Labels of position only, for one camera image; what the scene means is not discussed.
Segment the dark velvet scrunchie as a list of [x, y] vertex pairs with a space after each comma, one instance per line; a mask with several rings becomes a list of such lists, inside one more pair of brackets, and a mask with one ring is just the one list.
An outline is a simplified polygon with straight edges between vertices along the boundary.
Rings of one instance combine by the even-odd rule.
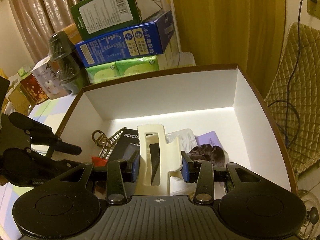
[[206, 160], [211, 162], [215, 167], [225, 167], [226, 152], [219, 146], [212, 146], [210, 144], [203, 144], [194, 147], [187, 156], [191, 160]]

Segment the black Flyco shaver box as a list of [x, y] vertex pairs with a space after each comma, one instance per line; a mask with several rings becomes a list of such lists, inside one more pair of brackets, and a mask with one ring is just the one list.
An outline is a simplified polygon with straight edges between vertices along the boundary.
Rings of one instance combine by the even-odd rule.
[[129, 160], [135, 151], [139, 150], [139, 136], [136, 129], [124, 129], [117, 141], [107, 163], [115, 160]]

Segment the cream white hair claw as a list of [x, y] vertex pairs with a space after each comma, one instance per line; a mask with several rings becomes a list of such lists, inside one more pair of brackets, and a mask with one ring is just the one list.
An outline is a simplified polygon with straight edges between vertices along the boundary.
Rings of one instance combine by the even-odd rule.
[[[135, 194], [143, 196], [168, 196], [170, 177], [182, 169], [182, 154], [179, 138], [167, 143], [164, 126], [161, 124], [137, 127], [140, 144], [139, 173]], [[159, 144], [159, 184], [152, 184], [152, 160], [150, 145]]]

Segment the clear floss pick box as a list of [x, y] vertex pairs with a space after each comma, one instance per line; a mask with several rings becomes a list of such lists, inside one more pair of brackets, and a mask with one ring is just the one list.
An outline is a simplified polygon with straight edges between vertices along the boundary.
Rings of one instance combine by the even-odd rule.
[[173, 142], [176, 138], [178, 138], [180, 142], [181, 150], [185, 153], [190, 152], [194, 147], [197, 146], [193, 131], [189, 128], [166, 134], [167, 143]]

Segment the purple cosmetic tube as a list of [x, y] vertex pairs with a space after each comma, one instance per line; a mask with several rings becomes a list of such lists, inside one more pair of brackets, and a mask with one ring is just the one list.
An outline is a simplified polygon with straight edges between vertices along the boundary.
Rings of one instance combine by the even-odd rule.
[[195, 139], [198, 145], [210, 144], [211, 146], [219, 146], [220, 148], [223, 148], [215, 131], [211, 131], [202, 135], [196, 135]]

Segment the leopard pattern hair claw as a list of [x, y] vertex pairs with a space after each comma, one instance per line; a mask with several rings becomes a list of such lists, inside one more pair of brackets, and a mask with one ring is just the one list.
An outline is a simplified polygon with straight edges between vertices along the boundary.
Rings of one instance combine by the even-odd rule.
[[111, 137], [107, 137], [106, 134], [101, 130], [95, 130], [92, 133], [93, 142], [101, 148], [98, 157], [101, 159], [108, 160], [111, 156], [113, 149], [119, 141], [121, 135], [126, 128], [122, 128], [114, 133]]

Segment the checkered tablecloth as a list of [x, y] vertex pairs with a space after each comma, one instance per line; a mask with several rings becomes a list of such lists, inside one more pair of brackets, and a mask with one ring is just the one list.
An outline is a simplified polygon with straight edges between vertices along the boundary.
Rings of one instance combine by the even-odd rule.
[[47, 150], [33, 150], [33, 145], [48, 148], [50, 144], [61, 143], [55, 132], [75, 99], [74, 94], [54, 100], [47, 100], [31, 111], [28, 116], [20, 113], [4, 114], [2, 116], [3, 128], [1, 130], [1, 167], [9, 182], [1, 185], [1, 239], [20, 239], [19, 232], [12, 216], [12, 207], [19, 196], [41, 185], [32, 179], [23, 179], [28, 172], [22, 168], [28, 168], [25, 162], [26, 153], [33, 153], [35, 158], [43, 158]]

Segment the brown cardboard storage box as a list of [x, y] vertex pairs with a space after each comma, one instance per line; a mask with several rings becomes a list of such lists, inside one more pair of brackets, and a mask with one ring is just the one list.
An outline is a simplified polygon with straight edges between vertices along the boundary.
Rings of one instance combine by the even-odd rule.
[[195, 135], [216, 132], [231, 161], [298, 191], [289, 155], [266, 102], [236, 64], [212, 64], [121, 77], [85, 87], [73, 100], [56, 133], [82, 152], [97, 153], [96, 129], [112, 135], [127, 127], [161, 124]]

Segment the white humidifier box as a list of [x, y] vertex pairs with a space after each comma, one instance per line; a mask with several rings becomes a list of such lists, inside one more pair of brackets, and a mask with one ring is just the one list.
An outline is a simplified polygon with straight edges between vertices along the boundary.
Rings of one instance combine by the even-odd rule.
[[60, 84], [56, 70], [50, 64], [49, 56], [46, 56], [35, 64], [31, 73], [50, 100], [58, 99], [70, 94], [70, 91], [66, 90]]

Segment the dark green plastic jar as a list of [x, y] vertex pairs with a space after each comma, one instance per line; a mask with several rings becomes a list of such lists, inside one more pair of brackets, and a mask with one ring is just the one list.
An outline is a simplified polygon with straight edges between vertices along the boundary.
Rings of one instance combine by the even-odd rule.
[[51, 63], [57, 63], [57, 77], [60, 85], [78, 94], [83, 87], [89, 85], [89, 78], [76, 47], [67, 34], [61, 30], [54, 33], [48, 40]]

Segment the left green tissue pack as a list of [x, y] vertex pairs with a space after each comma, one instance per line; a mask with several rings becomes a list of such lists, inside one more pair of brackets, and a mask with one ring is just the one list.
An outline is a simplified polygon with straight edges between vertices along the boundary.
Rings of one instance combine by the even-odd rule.
[[120, 77], [115, 62], [91, 66], [86, 68], [86, 71], [91, 84], [102, 83]]

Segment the green tissue pack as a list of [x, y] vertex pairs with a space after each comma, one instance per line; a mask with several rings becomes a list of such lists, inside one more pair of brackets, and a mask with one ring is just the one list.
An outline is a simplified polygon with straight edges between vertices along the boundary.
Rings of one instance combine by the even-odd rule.
[[155, 72], [159, 70], [157, 56], [137, 57], [115, 62], [120, 76]]
[[102, 83], [120, 77], [115, 62], [91, 66], [86, 68], [86, 71], [91, 84]]

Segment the right green tissue pack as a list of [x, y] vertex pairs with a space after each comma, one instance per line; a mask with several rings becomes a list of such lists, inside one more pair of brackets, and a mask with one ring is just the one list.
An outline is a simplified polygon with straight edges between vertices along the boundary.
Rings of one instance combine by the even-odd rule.
[[159, 70], [157, 56], [137, 57], [115, 62], [120, 76], [155, 72]]

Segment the quilted chair cushion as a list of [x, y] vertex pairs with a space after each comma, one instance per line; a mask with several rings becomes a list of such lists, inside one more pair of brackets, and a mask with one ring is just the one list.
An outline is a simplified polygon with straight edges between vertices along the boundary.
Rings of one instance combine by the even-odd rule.
[[297, 174], [319, 161], [319, 30], [293, 23], [265, 98]]

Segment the wall power outlet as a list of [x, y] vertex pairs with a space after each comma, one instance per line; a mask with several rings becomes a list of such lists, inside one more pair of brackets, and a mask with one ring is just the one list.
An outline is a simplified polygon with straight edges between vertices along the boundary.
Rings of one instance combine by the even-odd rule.
[[320, 18], [320, 1], [319, 0], [308, 0], [307, 1], [307, 12], [310, 16], [317, 19]]

